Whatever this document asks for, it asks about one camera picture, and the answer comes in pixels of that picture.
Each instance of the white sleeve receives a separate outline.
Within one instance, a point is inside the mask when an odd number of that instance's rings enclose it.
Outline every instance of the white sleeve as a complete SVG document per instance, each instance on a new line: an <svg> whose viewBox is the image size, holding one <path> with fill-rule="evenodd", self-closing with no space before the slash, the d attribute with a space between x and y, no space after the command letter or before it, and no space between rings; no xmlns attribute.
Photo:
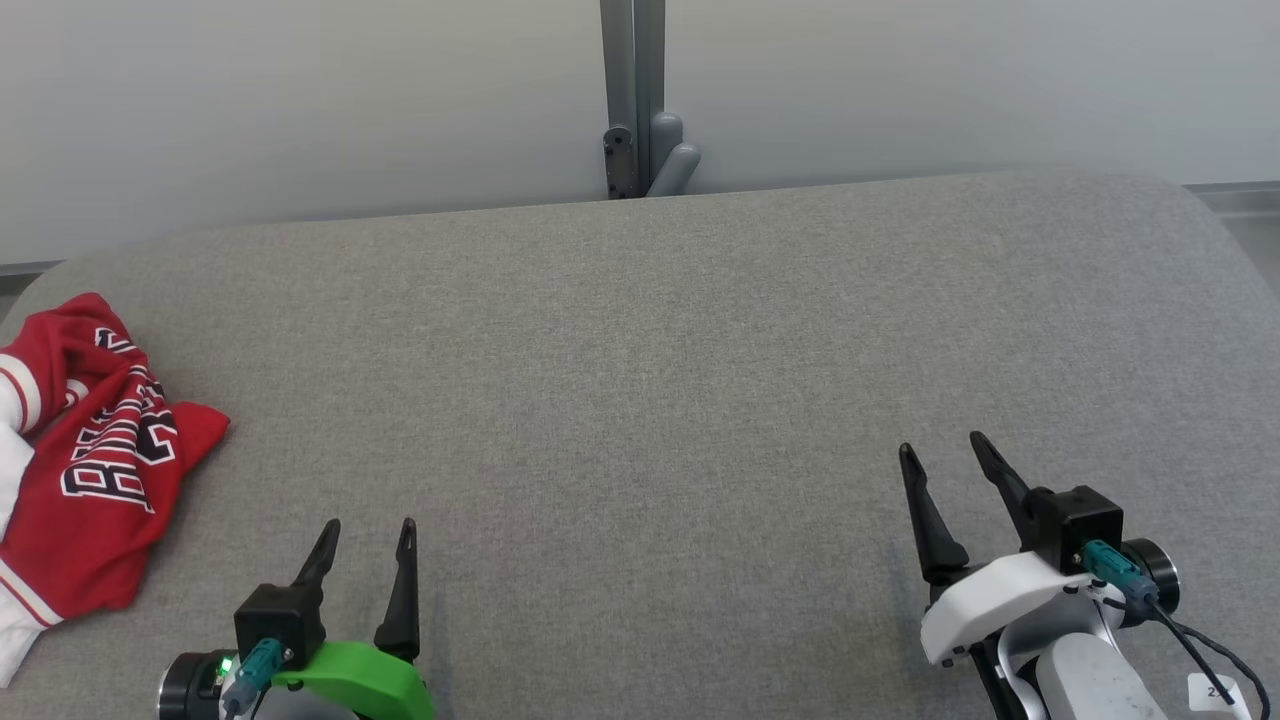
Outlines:
<svg viewBox="0 0 1280 720"><path fill-rule="evenodd" d="M13 674L27 657L45 625L37 620L0 579L0 688L8 688Z"/></svg>
<svg viewBox="0 0 1280 720"><path fill-rule="evenodd" d="M13 360L8 355L0 357ZM28 420L28 413L23 402L24 396L19 395L23 388L15 387L12 372L0 373L0 541L4 539L4 532L9 527L13 505L18 501L22 474L33 455L31 446L19 434Z"/></svg>

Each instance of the red jersey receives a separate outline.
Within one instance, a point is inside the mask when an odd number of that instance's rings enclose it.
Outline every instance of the red jersey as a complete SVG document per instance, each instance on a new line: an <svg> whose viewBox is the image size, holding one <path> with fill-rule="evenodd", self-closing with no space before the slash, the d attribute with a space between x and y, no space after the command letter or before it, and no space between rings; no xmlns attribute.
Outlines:
<svg viewBox="0 0 1280 720"><path fill-rule="evenodd" d="M133 601L183 474L227 425L165 402L96 293L0 348L0 687L45 628Z"/></svg>

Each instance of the gray fabric surface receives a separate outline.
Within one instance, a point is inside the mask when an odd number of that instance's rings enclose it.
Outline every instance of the gray fabric surface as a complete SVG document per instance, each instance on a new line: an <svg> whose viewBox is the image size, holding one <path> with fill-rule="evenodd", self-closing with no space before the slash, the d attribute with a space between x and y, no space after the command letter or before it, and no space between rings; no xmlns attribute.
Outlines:
<svg viewBox="0 0 1280 720"><path fill-rule="evenodd" d="M925 665L896 448L977 561L1016 551L966 433L1088 483L1179 616L1280 683L1280 304L1156 181L1048 172L204 232L63 264L170 397L230 415L134 606L37 641L0 716L146 716L325 519L332 639L420 528L442 719L991 717ZM1171 717L1192 662L1123 647Z"/></svg>

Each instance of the gray bracket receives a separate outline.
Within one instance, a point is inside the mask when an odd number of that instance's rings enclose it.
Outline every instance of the gray bracket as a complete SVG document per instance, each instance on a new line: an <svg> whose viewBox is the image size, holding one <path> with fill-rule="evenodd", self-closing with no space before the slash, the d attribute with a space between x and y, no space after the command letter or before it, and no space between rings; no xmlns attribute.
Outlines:
<svg viewBox="0 0 1280 720"><path fill-rule="evenodd" d="M604 176L609 182L609 200L644 195L637 190L635 138L622 126L613 126L604 133Z"/></svg>
<svg viewBox="0 0 1280 720"><path fill-rule="evenodd" d="M653 184L645 197L684 195L703 154L685 142L685 122L675 113L658 113L649 123Z"/></svg>

